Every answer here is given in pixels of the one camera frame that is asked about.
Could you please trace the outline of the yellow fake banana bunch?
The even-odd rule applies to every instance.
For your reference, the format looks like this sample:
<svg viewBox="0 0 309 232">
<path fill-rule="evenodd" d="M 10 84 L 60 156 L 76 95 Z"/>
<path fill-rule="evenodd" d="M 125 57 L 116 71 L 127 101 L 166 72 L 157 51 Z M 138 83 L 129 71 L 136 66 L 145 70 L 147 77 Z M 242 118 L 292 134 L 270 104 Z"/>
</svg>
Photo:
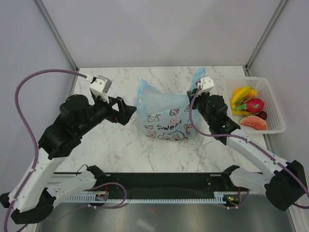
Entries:
<svg viewBox="0 0 309 232">
<path fill-rule="evenodd" d="M 236 94 L 233 95 L 233 97 L 230 100 L 230 106 L 232 114 L 238 115 L 238 116 L 249 116 L 250 114 L 245 111 L 237 111 L 235 108 L 237 107 L 237 102 L 242 100 L 244 97 L 246 97 L 248 94 L 250 94 L 252 91 L 252 88 L 250 86 L 246 86 L 241 88 Z"/>
</svg>

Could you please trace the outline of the light blue plastic bag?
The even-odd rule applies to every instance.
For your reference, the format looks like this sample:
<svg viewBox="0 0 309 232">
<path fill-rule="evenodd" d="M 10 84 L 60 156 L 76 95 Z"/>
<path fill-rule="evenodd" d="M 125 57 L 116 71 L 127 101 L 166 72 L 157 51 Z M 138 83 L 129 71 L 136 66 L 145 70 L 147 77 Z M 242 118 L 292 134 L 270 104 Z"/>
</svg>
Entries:
<svg viewBox="0 0 309 232">
<path fill-rule="evenodd" d="M 139 132 L 146 137 L 187 141 L 197 134 L 189 118 L 187 95 L 161 92 L 142 79 L 135 106 Z"/>
</svg>

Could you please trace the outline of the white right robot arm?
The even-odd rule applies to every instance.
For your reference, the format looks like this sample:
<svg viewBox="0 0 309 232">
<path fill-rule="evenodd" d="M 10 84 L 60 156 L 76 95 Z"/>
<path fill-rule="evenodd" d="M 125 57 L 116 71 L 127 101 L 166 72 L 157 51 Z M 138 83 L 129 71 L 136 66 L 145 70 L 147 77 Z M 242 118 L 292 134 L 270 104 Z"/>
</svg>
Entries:
<svg viewBox="0 0 309 232">
<path fill-rule="evenodd" d="M 222 96 L 203 93 L 199 88 L 188 91 L 187 96 L 189 112 L 198 110 L 209 126 L 211 133 L 208 136 L 239 152 L 260 171 L 249 172 L 237 165 L 228 167 L 221 178 L 221 186 L 225 190 L 240 187 L 263 194 L 281 211 L 292 205 L 308 209 L 308 206 L 296 203 L 303 195 L 309 194 L 301 163 L 296 160 L 288 162 L 252 140 L 227 115 L 227 105 Z"/>
</svg>

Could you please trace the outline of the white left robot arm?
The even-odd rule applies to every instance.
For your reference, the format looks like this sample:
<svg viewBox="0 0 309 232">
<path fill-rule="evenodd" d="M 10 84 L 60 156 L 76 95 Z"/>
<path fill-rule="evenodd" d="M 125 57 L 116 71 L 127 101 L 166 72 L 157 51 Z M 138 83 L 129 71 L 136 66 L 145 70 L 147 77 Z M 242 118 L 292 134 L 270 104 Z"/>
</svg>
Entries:
<svg viewBox="0 0 309 232">
<path fill-rule="evenodd" d="M 61 184 L 47 187 L 47 183 L 86 133 L 104 120 L 124 126 L 137 108 L 126 105 L 121 97 L 110 97 L 108 102 L 96 97 L 90 105 L 86 96 L 76 94 L 59 109 L 59 116 L 38 142 L 37 156 L 27 174 L 18 187 L 0 196 L 2 206 L 13 209 L 11 219 L 15 224 L 39 223 L 70 196 L 91 188 L 102 190 L 106 175 L 96 165 Z"/>
</svg>

